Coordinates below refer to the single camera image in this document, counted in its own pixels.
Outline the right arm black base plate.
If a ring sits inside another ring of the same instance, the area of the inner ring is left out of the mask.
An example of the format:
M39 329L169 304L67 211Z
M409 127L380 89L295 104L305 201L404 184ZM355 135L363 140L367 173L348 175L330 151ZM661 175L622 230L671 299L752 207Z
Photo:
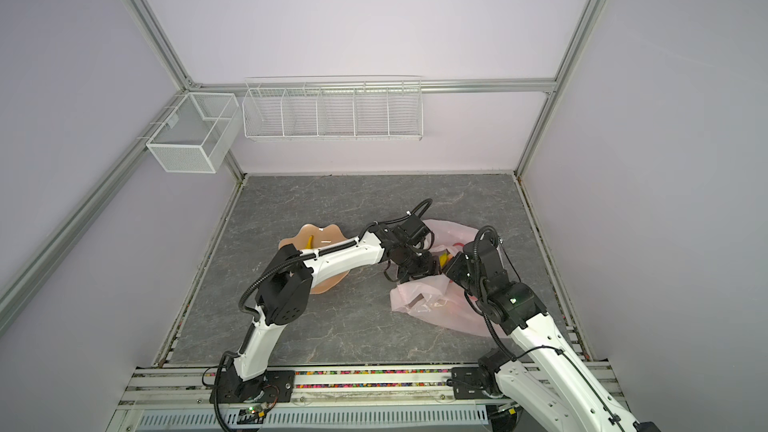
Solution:
M505 363L497 371L481 366L453 367L449 385L456 399L528 399L533 397L532 382L522 377L518 363Z

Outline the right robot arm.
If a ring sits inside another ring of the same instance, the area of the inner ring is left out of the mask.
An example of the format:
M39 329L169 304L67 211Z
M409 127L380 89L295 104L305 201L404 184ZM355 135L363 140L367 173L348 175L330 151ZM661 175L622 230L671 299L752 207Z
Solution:
M654 422L637 419L608 392L536 293L509 278L500 246L495 228L484 226L445 270L506 357L489 367L495 391L547 431L657 431Z

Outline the tan scalloped fruit bowl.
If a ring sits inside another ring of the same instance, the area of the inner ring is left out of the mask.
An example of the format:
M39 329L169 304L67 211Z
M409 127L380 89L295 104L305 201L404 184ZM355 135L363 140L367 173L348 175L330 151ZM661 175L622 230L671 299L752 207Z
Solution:
M305 224L299 232L290 238L284 238L278 243L278 248L286 245L293 245L297 250L323 248L347 240L341 229L336 224L330 224L325 227L318 227L314 224ZM321 282L314 282L310 291L311 295L319 295L329 291L339 284L347 275L349 270L344 271L334 277L327 278Z

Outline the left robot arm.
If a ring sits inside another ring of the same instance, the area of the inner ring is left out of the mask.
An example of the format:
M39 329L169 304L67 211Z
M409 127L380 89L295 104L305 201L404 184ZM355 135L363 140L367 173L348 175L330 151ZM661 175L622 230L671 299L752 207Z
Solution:
M238 300L238 309L252 321L239 349L222 354L210 402L242 403L259 397L267 387L269 358L283 330L306 311L311 292L321 283L379 263L395 269L387 279L398 284L436 273L438 260L428 251L435 234L422 220L431 204L430 198L424 199L404 216L371 222L358 235L333 245L281 247Z

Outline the pink fruit-print plastic bag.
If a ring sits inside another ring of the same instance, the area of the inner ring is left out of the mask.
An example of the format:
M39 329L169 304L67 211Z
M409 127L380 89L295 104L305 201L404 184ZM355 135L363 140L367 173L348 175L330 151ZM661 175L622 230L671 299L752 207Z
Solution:
M453 258L478 232L475 228L445 220L427 219L425 224L435 234L429 251L437 259L445 251ZM490 337L484 320L466 302L463 289L440 268L438 275L397 285L390 291L390 304L393 312L407 314L434 326Z

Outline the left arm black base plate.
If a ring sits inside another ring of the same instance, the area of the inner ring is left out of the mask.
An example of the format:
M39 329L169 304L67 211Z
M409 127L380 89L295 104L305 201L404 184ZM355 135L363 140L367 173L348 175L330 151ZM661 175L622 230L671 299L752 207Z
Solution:
M268 369L260 376L243 381L234 369L214 380L209 402L217 396L219 404L289 402L294 389L294 370Z

